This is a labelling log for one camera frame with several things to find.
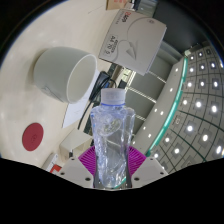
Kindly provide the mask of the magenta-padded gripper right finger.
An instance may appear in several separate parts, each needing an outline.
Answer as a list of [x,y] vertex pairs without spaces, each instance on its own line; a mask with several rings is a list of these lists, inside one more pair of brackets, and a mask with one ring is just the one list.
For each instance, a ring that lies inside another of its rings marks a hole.
[[154,157],[146,157],[134,147],[127,152],[127,188],[140,188],[157,181],[168,173]]

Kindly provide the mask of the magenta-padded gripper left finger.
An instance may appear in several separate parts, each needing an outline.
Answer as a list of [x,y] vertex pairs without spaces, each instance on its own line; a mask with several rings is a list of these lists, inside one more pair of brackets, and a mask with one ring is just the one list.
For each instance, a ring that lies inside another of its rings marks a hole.
[[95,147],[92,146],[80,156],[70,157],[58,172],[58,176],[78,186],[93,188],[96,170]]

